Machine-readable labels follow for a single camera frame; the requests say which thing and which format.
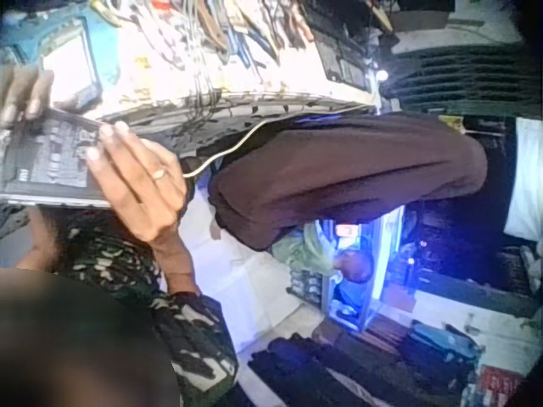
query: finger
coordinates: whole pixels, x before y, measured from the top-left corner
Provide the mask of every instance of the finger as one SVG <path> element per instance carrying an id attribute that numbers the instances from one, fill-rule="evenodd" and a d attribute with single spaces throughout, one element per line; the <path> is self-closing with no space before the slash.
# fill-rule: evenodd
<path id="1" fill-rule="evenodd" d="M 155 179 L 156 174 L 160 174 L 165 169 L 165 165 L 161 163 L 157 154 L 145 147 L 139 137 L 130 132 L 128 125 L 125 122 L 118 121 L 115 123 L 117 134 L 120 135 L 123 143 L 130 149 L 134 157 L 140 162 L 147 174 L 154 181 L 154 184 L 160 191 L 164 201 L 176 212 L 181 210 L 184 204 L 185 196 L 180 188 L 177 188 L 173 180 L 166 175 Z"/>
<path id="2" fill-rule="evenodd" d="M 76 95 L 70 96 L 68 99 L 61 102 L 54 102 L 53 106 L 56 109 L 63 110 L 64 112 L 70 113 L 80 113 L 81 110 L 77 108 L 77 97 Z"/>
<path id="3" fill-rule="evenodd" d="M 111 204 L 111 208 L 128 230 L 140 238 L 149 228 L 149 221 L 130 188 L 97 148 L 90 147 L 87 150 L 87 164 L 102 193 Z"/>
<path id="4" fill-rule="evenodd" d="M 4 126 L 12 125 L 17 115 L 31 94 L 32 87 L 37 78 L 36 66 L 15 67 L 11 86 L 4 99 L 2 118 Z"/>
<path id="5" fill-rule="evenodd" d="M 10 116 L 11 114 L 4 113 L 5 103 L 4 100 L 8 93 L 8 89 L 11 82 L 14 79 L 14 67 L 13 65 L 5 65 L 0 69 L 0 125 L 3 124 L 4 115 Z"/>
<path id="6" fill-rule="evenodd" d="M 25 117 L 29 120 L 37 118 L 49 105 L 49 95 L 53 85 L 54 73 L 51 70 L 44 71 L 37 78 L 34 87 L 32 87 L 31 97 L 26 107 Z"/>
<path id="7" fill-rule="evenodd" d="M 136 198 L 145 206 L 149 215 L 160 216 L 168 213 L 169 208 L 160 196 L 151 176 L 132 155 L 120 137 L 115 134 L 114 127 L 102 125 L 99 137 L 120 176 L 125 180 L 127 186 L 136 193 Z"/>
<path id="8" fill-rule="evenodd" d="M 142 143 L 159 157 L 162 164 L 168 170 L 168 174 L 170 174 L 174 184 L 182 191 L 183 195 L 187 193 L 187 183 L 183 178 L 183 171 L 179 164 L 179 158 L 157 142 L 151 142 L 150 140 L 143 138 Z"/>

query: wedding ring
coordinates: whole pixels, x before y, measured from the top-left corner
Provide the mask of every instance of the wedding ring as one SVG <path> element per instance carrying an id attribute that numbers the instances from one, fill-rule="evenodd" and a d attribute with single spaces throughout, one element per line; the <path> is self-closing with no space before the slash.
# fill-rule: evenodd
<path id="1" fill-rule="evenodd" d="M 158 171 L 155 171 L 154 174 L 153 174 L 153 179 L 155 181 L 158 181 L 160 178 L 162 178 L 164 175 L 166 174 L 166 170 L 164 168 L 158 170 Z"/>

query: wire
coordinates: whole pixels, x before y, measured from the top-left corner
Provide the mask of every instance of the wire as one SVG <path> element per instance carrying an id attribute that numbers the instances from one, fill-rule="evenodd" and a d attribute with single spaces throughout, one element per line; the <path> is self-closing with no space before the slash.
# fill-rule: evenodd
<path id="1" fill-rule="evenodd" d="M 357 109 L 362 109 L 362 108 L 369 108 L 369 107 L 370 106 L 365 105 L 365 104 L 359 104 L 359 105 L 351 107 L 351 108 L 335 110 L 333 112 L 312 112 L 312 113 L 314 113 L 314 114 L 341 114 L 341 113 L 350 112 L 352 110 L 357 110 Z M 234 151 L 239 149 L 241 146 L 243 146 L 245 144 L 245 142 L 247 140 L 249 140 L 249 138 L 253 134 L 255 134 L 255 132 L 258 129 L 260 129 L 263 125 L 266 125 L 268 123 L 273 123 L 273 122 L 276 122 L 276 121 L 292 119 L 293 117 L 300 115 L 300 113 L 303 113 L 303 112 L 296 112 L 296 113 L 292 113 L 292 114 L 287 114 L 287 115 L 285 115 L 283 117 L 276 118 L 276 119 L 264 119 L 263 121 L 261 121 L 260 123 L 255 125 L 255 127 L 253 127 L 235 146 L 229 148 L 228 150 L 224 150 L 224 151 L 222 151 L 220 153 L 217 153 L 217 154 L 209 157 L 207 160 L 205 160 L 205 162 L 202 165 L 200 165 L 200 167 L 198 167 L 198 169 L 196 169 L 196 170 L 194 170 L 192 172 L 189 172 L 188 174 L 183 174 L 183 178 L 193 178 L 194 176 L 197 176 L 199 173 L 204 171 L 216 159 L 219 159 L 220 157 L 224 157 L 225 155 L 233 153 Z"/>

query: screen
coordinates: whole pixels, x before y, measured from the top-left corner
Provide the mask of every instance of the screen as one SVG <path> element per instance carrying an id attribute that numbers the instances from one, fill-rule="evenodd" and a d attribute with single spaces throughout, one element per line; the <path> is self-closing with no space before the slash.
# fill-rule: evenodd
<path id="1" fill-rule="evenodd" d="M 54 72 L 51 102 L 63 102 L 92 85 L 86 44 L 77 36 L 54 49 L 42 59 L 43 68 Z"/>

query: electronic device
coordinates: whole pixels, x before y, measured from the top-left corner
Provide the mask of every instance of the electronic device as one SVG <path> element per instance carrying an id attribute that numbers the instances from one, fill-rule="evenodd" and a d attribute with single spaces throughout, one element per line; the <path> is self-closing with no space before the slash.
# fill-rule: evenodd
<path id="1" fill-rule="evenodd" d="M 305 2 L 305 19 L 315 37 L 322 67 L 330 81 L 370 92 L 365 58 L 367 50 L 346 34 L 345 24 L 334 13 L 333 2 Z"/>
<path id="2" fill-rule="evenodd" d="M 0 201 L 108 208 L 87 168 L 87 148 L 98 142 L 99 127 L 54 109 L 17 123 L 0 163 Z"/>
<path id="3" fill-rule="evenodd" d="M 38 43 L 40 65 L 55 74 L 51 102 L 76 97 L 73 109 L 81 111 L 102 95 L 84 18 L 64 21 Z"/>

